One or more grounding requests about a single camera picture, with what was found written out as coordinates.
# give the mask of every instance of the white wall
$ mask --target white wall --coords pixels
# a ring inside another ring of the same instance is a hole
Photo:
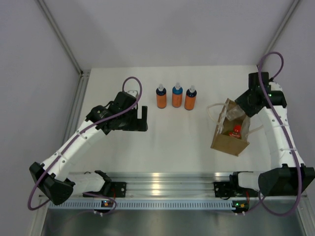
[[[284,56],[282,73],[276,78],[288,103],[288,119],[295,144],[309,167],[315,167],[315,1],[303,0],[274,51]],[[274,74],[280,60],[271,56],[265,70]],[[315,181],[307,193],[315,209]]]
[[[22,236],[29,166],[60,146],[78,81],[34,0],[0,1],[0,72],[0,235]]]
[[[251,65],[292,0],[46,0],[83,68]]]

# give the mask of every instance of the dropper cap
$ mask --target dropper cap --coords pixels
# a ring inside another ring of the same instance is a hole
[[[163,89],[164,89],[163,84],[160,84],[160,85],[158,86],[158,90],[162,92]]]
[[[194,85],[192,85],[191,87],[190,87],[190,89],[189,89],[189,91],[191,92],[191,93],[193,93],[193,92],[195,92],[195,86]]]
[[[180,85],[179,83],[176,83],[175,89],[176,89],[176,90],[179,90],[180,88],[181,88],[181,85]]]

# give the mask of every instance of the red object in bag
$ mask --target red object in bag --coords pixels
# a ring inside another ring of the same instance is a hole
[[[234,126],[232,132],[229,133],[229,136],[240,139],[241,138],[241,125],[237,124]]]

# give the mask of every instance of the metal pole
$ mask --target metal pole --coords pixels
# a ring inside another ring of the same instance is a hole
[[[276,31],[276,33],[274,34],[274,36],[272,37],[272,39],[270,40],[266,50],[264,51],[263,55],[267,54],[268,52],[272,51],[276,42],[278,41],[278,39],[280,38],[280,36],[282,35],[284,29],[286,28],[286,26],[288,25],[289,20],[292,18],[293,14],[295,13],[298,5],[300,4],[301,0],[294,0],[291,3],[291,6],[289,7],[288,11],[286,12],[283,20],[281,21],[280,25],[278,26],[278,29]]]
[[[50,13],[50,10],[47,6],[47,4],[45,3],[44,0],[35,0],[38,7],[40,8],[40,10],[42,11],[42,13],[44,14],[44,16],[46,17],[48,23],[50,24],[50,26],[52,27],[53,31],[55,32],[57,39],[59,40],[59,42],[61,43],[65,53],[68,55],[69,59],[71,60],[75,70],[78,72],[79,75],[82,75],[82,69],[78,63],[78,61],[76,60],[76,58],[74,57],[67,41],[65,40],[63,34],[61,33],[53,15]]]

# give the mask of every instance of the ventilation slots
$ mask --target ventilation slots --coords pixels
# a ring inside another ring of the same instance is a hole
[[[230,200],[116,200],[117,210],[232,210]],[[51,209],[105,209],[102,200],[68,200]]]

